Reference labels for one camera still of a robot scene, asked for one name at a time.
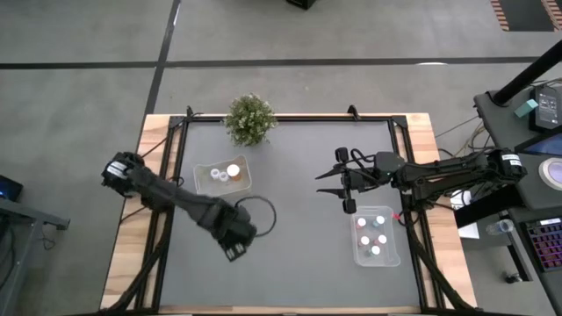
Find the grey metal table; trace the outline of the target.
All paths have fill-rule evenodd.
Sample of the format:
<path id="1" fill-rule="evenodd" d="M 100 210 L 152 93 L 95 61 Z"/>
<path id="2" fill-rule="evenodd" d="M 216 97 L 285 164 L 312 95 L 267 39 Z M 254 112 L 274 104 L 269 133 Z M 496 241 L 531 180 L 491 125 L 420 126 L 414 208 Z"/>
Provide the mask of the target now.
<path id="1" fill-rule="evenodd" d="M 64 219 L 32 207 L 0 198 L 0 316 L 12 316 L 27 274 L 33 244 L 43 226 L 67 230 Z"/>

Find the blue-lit black device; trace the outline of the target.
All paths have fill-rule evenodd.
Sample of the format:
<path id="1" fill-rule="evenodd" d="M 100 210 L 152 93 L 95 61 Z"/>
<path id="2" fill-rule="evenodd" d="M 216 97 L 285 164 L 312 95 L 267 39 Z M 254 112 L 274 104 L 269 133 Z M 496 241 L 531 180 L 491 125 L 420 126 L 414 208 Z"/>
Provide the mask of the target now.
<path id="1" fill-rule="evenodd" d="M 0 175 L 0 198 L 18 202 L 23 185 L 6 176 Z"/>

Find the black electronics box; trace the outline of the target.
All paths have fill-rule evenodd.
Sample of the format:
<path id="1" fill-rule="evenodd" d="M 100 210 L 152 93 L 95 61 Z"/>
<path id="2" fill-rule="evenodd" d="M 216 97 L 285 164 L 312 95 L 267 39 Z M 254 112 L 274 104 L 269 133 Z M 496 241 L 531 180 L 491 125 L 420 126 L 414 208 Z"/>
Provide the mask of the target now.
<path id="1" fill-rule="evenodd" d="M 562 124 L 562 95 L 554 88 L 541 85 L 530 93 L 537 107 L 530 113 L 529 129 L 544 133 Z"/>

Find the green artificial potted plant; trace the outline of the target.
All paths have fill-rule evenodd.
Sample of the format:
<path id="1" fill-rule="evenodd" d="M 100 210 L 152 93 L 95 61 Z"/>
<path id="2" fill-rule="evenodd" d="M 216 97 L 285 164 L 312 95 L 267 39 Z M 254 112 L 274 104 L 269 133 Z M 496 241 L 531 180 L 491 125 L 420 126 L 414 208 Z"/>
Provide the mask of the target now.
<path id="1" fill-rule="evenodd" d="M 277 119 L 267 101 L 248 93 L 233 100 L 223 124 L 235 146 L 253 147 L 269 141 L 267 133 L 277 127 Z"/>

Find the clear plastic water bottle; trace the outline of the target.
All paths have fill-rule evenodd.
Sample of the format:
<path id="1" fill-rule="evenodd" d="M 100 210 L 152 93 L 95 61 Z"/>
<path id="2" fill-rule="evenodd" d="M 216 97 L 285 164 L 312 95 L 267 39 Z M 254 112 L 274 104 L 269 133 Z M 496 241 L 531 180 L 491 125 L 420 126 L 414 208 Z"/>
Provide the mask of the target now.
<path id="1" fill-rule="evenodd" d="M 500 235 L 510 233 L 514 229 L 514 223 L 511 219 L 500 219 L 486 227 L 486 232 L 489 235 Z"/>

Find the white power adapter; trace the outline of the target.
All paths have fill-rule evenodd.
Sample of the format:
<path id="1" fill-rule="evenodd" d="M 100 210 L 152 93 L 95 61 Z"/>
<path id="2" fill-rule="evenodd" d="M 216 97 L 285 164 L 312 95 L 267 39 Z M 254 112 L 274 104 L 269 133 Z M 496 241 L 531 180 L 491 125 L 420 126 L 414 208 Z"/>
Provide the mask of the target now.
<path id="1" fill-rule="evenodd" d="M 450 206 L 454 209 L 460 209 L 471 203 L 472 194 L 469 190 L 456 190 L 450 196 Z"/>

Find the tablet with blue screen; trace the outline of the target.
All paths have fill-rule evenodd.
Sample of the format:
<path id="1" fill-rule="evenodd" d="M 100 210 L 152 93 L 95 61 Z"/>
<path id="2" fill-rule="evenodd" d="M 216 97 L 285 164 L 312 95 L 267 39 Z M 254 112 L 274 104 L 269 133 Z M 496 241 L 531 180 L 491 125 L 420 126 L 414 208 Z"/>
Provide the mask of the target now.
<path id="1" fill-rule="evenodd" d="M 525 154 L 547 154 L 562 157 L 562 132 L 539 135 L 517 145 L 515 151 Z"/>

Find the backlit black keyboard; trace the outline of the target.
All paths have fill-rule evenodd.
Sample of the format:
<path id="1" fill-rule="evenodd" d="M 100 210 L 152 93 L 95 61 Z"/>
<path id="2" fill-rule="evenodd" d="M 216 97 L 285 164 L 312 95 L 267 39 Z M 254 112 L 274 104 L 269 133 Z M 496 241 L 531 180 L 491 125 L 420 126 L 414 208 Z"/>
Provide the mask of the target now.
<path id="1" fill-rule="evenodd" d="M 522 230 L 543 272 L 562 269 L 562 218 L 527 221 Z"/>

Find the dark grey side desk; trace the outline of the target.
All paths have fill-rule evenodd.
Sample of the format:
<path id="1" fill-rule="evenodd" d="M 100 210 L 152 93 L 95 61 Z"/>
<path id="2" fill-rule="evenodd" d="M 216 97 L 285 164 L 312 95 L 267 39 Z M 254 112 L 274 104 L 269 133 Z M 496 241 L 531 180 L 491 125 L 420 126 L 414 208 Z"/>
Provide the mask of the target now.
<path id="1" fill-rule="evenodd" d="M 529 95 L 529 93 L 519 93 L 511 99 L 509 107 L 494 104 L 487 93 L 473 98 L 477 112 L 497 147 L 514 149 L 523 142 L 538 136 L 538 133 L 529 130 L 526 119 L 518 118 L 514 114 L 515 108 L 525 101 L 524 95 Z M 548 186 L 541 179 L 538 171 L 540 164 L 551 156 L 524 153 L 520 153 L 519 156 L 528 171 L 528 175 L 515 185 L 524 204 L 537 212 L 552 211 L 562 207 L 562 190 L 555 190 Z"/>

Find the white paper sheet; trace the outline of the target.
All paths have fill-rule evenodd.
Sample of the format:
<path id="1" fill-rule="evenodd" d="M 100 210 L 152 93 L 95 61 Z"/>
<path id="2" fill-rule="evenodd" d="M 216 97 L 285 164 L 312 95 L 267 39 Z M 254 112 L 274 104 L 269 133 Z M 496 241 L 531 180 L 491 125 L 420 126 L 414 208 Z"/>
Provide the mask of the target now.
<path id="1" fill-rule="evenodd" d="M 458 229 L 458 234 L 461 239 L 478 240 L 479 228 L 476 222 L 467 226 L 462 226 Z"/>

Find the clear plastic bin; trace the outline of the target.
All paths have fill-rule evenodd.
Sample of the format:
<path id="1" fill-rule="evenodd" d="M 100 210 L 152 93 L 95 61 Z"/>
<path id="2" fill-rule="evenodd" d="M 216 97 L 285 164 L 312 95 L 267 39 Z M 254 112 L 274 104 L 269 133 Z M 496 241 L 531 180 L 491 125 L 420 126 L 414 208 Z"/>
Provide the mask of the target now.
<path id="1" fill-rule="evenodd" d="M 385 224 L 375 227 L 372 222 L 378 216 L 385 218 Z M 363 230 L 356 229 L 356 221 L 358 218 L 366 219 L 366 227 Z M 351 215 L 350 220 L 352 250 L 355 263 L 361 267 L 368 268 L 388 268 L 400 265 L 400 256 L 396 249 L 393 231 L 393 209 L 388 206 L 358 206 L 357 211 Z M 385 235 L 387 243 L 378 245 L 377 238 Z M 359 247 L 358 239 L 361 236 L 370 238 L 370 245 Z M 377 256 L 371 256 L 369 250 L 372 246 L 379 246 L 381 252 Z"/>

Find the black round pole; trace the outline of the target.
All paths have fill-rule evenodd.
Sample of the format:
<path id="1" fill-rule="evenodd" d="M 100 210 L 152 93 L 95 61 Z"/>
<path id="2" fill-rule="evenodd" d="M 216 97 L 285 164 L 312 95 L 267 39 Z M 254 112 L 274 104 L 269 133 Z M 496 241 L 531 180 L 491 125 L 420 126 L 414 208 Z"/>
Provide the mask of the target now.
<path id="1" fill-rule="evenodd" d="M 562 39 L 538 59 L 533 61 L 507 85 L 493 94 L 491 100 L 500 107 L 506 107 L 508 101 L 560 61 L 562 61 Z"/>

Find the dark rug orange striped edges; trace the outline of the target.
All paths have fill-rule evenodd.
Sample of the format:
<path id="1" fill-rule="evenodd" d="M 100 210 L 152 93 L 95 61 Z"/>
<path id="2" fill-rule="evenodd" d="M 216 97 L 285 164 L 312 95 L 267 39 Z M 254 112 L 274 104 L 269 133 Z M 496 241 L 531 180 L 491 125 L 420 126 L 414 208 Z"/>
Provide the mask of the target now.
<path id="1" fill-rule="evenodd" d="M 488 0 L 504 32 L 556 32 L 562 13 L 555 0 Z"/>

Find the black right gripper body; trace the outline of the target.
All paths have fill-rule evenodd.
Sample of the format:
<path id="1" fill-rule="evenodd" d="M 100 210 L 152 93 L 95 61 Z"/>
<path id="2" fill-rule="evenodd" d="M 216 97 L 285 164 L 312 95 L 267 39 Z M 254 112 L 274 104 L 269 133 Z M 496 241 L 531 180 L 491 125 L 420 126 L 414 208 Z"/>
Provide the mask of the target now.
<path id="1" fill-rule="evenodd" d="M 346 147 L 339 147 L 335 150 L 335 159 L 335 171 L 341 174 L 343 186 L 336 195 L 342 200 L 343 211 L 353 214 L 357 211 L 357 203 L 351 192 L 365 192 L 375 183 L 372 172 L 364 166 L 366 162 L 374 162 L 374 157 L 365 156 L 356 148 L 349 151 Z"/>

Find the white round disc device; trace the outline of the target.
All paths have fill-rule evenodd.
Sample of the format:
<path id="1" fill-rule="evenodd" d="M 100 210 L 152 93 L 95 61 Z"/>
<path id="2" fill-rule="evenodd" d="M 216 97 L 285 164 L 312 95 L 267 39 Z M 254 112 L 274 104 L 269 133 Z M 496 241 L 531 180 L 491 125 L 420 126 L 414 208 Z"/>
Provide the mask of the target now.
<path id="1" fill-rule="evenodd" d="M 538 167 L 538 174 L 546 185 L 562 191 L 562 158 L 553 157 L 543 161 Z"/>

